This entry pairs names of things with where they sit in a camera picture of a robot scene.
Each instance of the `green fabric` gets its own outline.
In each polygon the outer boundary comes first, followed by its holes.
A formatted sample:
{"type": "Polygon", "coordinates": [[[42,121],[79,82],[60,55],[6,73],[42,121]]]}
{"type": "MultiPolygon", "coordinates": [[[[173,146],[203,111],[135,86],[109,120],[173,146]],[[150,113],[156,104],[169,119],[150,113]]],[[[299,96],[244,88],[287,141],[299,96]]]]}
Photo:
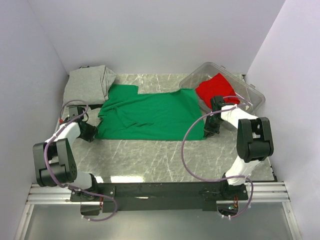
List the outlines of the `green fabric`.
{"type": "MultiPolygon", "coordinates": [[[[114,84],[108,97],[98,114],[97,139],[178,141],[201,117],[194,89],[138,94],[135,85],[114,84]]],[[[200,121],[188,140],[204,139],[204,126],[200,121]]]]}

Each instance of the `folded gray cloth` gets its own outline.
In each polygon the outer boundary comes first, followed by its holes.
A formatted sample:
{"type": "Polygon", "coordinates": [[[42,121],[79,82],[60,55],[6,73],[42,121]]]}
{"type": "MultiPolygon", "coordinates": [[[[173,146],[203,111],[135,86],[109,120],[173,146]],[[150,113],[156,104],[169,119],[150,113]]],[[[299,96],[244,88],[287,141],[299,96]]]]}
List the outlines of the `folded gray cloth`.
{"type": "MultiPolygon", "coordinates": [[[[71,71],[64,88],[63,102],[79,99],[89,105],[104,104],[108,91],[116,79],[116,74],[105,65],[79,68],[71,71]]],[[[80,101],[68,105],[83,105],[80,101]]]]}

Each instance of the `wall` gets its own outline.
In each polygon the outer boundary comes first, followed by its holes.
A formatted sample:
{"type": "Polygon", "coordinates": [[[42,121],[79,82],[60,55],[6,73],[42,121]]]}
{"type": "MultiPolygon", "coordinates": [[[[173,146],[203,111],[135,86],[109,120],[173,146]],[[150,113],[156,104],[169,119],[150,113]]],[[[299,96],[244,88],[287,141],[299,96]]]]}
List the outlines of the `wall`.
{"type": "Polygon", "coordinates": [[[265,95],[271,161],[306,240],[320,237],[319,12],[319,1],[286,0],[246,77],[265,95]]]}
{"type": "Polygon", "coordinates": [[[0,7],[0,239],[16,234],[32,181],[32,146],[54,131],[67,74],[25,0],[0,7]]]}
{"type": "Polygon", "coordinates": [[[246,73],[285,0],[28,0],[67,72],[246,73]]]}

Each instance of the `plastic bin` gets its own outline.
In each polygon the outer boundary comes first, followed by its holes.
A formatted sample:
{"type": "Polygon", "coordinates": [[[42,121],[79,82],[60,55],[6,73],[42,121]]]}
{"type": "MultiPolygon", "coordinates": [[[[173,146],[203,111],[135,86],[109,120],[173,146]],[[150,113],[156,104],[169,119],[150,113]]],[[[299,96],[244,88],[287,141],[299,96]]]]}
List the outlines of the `plastic bin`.
{"type": "MultiPolygon", "coordinates": [[[[227,79],[237,96],[240,96],[251,103],[251,106],[245,106],[242,108],[247,113],[254,114],[265,102],[265,96],[257,91],[253,85],[246,84],[213,62],[206,62],[201,65],[197,70],[183,79],[180,82],[179,87],[181,89],[196,89],[200,83],[213,78],[218,73],[222,74],[225,79],[227,79]]],[[[200,108],[206,113],[211,112],[211,109],[205,104],[205,102],[199,96],[197,97],[200,108]]]]}

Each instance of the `marble table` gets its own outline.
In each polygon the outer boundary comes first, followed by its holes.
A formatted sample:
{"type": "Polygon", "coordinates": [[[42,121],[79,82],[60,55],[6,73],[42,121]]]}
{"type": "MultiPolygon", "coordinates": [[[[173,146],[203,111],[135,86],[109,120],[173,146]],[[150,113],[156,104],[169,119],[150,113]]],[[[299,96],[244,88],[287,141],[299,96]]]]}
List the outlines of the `marble table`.
{"type": "MultiPolygon", "coordinates": [[[[165,93],[179,89],[187,74],[120,74],[116,84],[137,85],[138,93],[165,93]]],[[[88,123],[97,126],[100,109],[88,111],[88,123]]],[[[187,141],[188,167],[198,176],[216,179],[231,167],[236,156],[237,132],[220,128],[220,134],[200,141],[187,141]]],[[[100,140],[80,138],[72,145],[79,171],[92,173],[99,182],[192,182],[198,181],[181,161],[181,141],[100,140]]],[[[252,172],[253,181],[274,181],[267,158],[252,172]]]]}

